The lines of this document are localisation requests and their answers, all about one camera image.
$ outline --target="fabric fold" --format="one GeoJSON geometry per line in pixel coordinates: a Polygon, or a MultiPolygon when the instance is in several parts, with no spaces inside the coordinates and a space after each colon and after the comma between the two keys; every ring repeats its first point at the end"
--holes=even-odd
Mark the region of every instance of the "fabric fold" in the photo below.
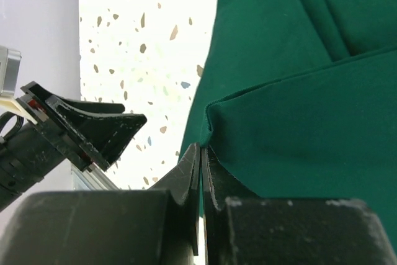
{"type": "Polygon", "coordinates": [[[258,195],[365,200],[396,245],[396,65],[389,48],[228,96],[203,145],[258,195]]]}
{"type": "Polygon", "coordinates": [[[200,138],[208,103],[331,62],[300,0],[218,0],[211,47],[181,153],[200,138]]]}
{"type": "Polygon", "coordinates": [[[397,43],[396,0],[324,1],[352,56],[397,43]]]}
{"type": "Polygon", "coordinates": [[[300,0],[332,61],[350,57],[327,0],[300,0]]]}

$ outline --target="black plastic part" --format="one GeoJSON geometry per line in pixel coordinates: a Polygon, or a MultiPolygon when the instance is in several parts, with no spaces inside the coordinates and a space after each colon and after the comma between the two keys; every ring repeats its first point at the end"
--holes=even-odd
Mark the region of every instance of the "black plastic part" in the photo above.
{"type": "Polygon", "coordinates": [[[64,159],[30,123],[0,144],[0,211],[64,159]]]}
{"type": "Polygon", "coordinates": [[[397,264],[361,200],[261,199],[202,150],[207,260],[224,264],[397,264]]]}
{"type": "Polygon", "coordinates": [[[181,235],[187,232],[195,256],[199,255],[200,154],[199,144],[191,144],[178,165],[149,189],[170,190],[179,206],[175,216],[181,218],[176,230],[181,235]]]}
{"type": "MultiPolygon", "coordinates": [[[[37,124],[20,119],[0,140],[0,211],[39,182],[65,158],[80,171],[95,163],[106,171],[146,123],[144,115],[123,114],[121,104],[72,101],[35,82],[22,88],[18,103],[37,124]]],[[[2,124],[14,114],[3,114],[2,124]]]]}
{"type": "Polygon", "coordinates": [[[35,82],[21,90],[18,102],[36,129],[81,171],[92,163],[106,171],[146,123],[144,115],[122,114],[121,104],[63,99],[35,82]]]}
{"type": "Polygon", "coordinates": [[[0,264],[192,265],[199,167],[200,148],[191,145],[148,191],[30,196],[0,241],[0,264]]]}

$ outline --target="white wall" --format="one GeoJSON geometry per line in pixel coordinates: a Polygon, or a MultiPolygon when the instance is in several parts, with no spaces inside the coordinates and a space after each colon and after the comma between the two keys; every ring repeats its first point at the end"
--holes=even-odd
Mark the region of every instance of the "white wall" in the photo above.
{"type": "Polygon", "coordinates": [[[81,94],[148,118],[106,172],[118,187],[147,189],[176,165],[216,2],[79,0],[81,94]]]}
{"type": "MultiPolygon", "coordinates": [[[[0,45],[22,52],[17,96],[21,86],[36,81],[55,94],[80,98],[78,0],[0,0],[0,45]]],[[[71,189],[70,164],[64,162],[0,213],[0,235],[26,195],[71,189]]]]}

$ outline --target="speckled white surface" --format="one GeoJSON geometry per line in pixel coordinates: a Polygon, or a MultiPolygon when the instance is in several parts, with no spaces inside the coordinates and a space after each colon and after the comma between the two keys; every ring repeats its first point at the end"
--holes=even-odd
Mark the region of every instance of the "speckled white surface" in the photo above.
{"type": "Polygon", "coordinates": [[[79,0],[79,10],[82,98],[148,118],[107,175],[146,189],[177,163],[216,0],[79,0]]]}

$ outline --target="green fabric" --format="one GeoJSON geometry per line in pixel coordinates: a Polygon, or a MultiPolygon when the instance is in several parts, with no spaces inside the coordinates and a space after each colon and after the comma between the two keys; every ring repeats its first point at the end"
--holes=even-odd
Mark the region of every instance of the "green fabric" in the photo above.
{"type": "Polygon", "coordinates": [[[363,199],[397,247],[396,3],[218,0],[181,152],[265,197],[363,199]]]}

